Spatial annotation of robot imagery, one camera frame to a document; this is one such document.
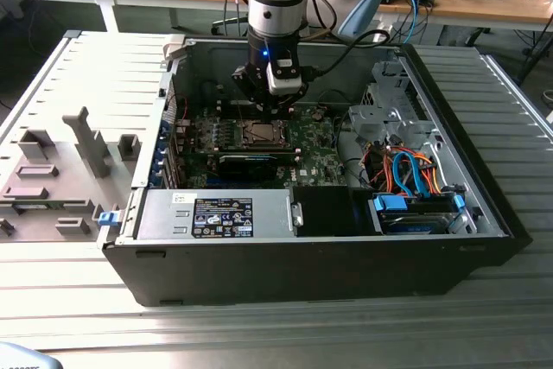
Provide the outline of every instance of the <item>motherboard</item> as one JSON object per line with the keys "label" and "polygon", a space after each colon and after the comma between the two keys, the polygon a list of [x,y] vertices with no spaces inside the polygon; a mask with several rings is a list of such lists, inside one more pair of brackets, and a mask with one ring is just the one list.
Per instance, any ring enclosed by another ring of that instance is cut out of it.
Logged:
{"label": "motherboard", "polygon": [[184,188],[345,185],[334,148],[336,116],[300,106],[271,120],[251,105],[204,108],[178,130]]}

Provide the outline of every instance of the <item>power supply label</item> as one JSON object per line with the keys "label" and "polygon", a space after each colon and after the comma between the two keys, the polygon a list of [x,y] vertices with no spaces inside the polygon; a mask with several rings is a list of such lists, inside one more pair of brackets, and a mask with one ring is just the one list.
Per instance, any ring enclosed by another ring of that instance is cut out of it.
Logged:
{"label": "power supply label", "polygon": [[194,238],[253,237],[251,198],[196,199]]}

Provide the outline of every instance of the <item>blue drive bracket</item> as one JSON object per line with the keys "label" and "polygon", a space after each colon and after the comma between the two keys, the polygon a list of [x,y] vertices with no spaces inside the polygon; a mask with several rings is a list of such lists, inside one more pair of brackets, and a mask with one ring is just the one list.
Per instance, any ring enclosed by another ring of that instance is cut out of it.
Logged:
{"label": "blue drive bracket", "polygon": [[374,199],[374,208],[380,211],[406,211],[407,202],[403,196],[397,194],[379,194]]}
{"label": "blue drive bracket", "polygon": [[455,205],[457,206],[457,209],[459,211],[462,211],[463,208],[465,207],[465,200],[463,199],[463,197],[460,194],[456,194],[453,197],[453,202],[455,202]]}
{"label": "blue drive bracket", "polygon": [[121,226],[123,223],[124,210],[105,211],[98,217],[100,226]]}

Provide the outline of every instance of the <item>blue cable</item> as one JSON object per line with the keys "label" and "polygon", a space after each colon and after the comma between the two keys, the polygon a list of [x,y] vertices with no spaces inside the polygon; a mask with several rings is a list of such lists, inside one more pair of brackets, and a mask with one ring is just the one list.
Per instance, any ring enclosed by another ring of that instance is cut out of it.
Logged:
{"label": "blue cable", "polygon": [[413,193],[410,191],[409,188],[407,188],[399,179],[399,161],[401,160],[402,156],[407,156],[411,162],[411,166],[413,168],[413,178],[415,179],[415,186],[416,190],[419,194],[422,194],[425,198],[430,197],[430,193],[427,190],[427,188],[424,186],[423,181],[421,180],[421,176],[419,175],[418,171],[418,163],[416,162],[415,157],[413,155],[410,155],[409,153],[402,151],[401,153],[397,153],[394,157],[394,163],[392,164],[392,173],[394,175],[394,182],[408,195],[413,196]]}
{"label": "blue cable", "polygon": [[411,38],[411,35],[413,35],[413,29],[415,28],[415,25],[416,25],[416,14],[417,14],[416,1],[411,0],[411,3],[413,4],[413,23],[411,24],[411,30],[409,31],[409,34],[405,38],[404,43],[407,43],[409,41],[409,39]]}

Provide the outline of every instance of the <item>sticker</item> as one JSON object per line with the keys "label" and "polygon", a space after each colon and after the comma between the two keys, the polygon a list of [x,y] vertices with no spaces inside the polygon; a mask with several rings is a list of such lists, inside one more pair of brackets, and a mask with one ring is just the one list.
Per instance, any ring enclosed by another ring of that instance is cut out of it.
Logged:
{"label": "sticker", "polygon": [[192,236],[194,238],[253,237],[251,198],[196,199]]}
{"label": "sticker", "polygon": [[28,209],[48,209],[46,205],[14,205],[15,209],[22,209],[22,210],[28,210]]}
{"label": "sticker", "polygon": [[207,222],[207,216],[206,215],[195,215],[194,216],[194,223],[196,225],[205,225]]}
{"label": "sticker", "polygon": [[209,225],[218,225],[221,223],[221,215],[207,215],[207,223]]}
{"label": "sticker", "polygon": [[171,203],[194,203],[198,194],[174,193]]}

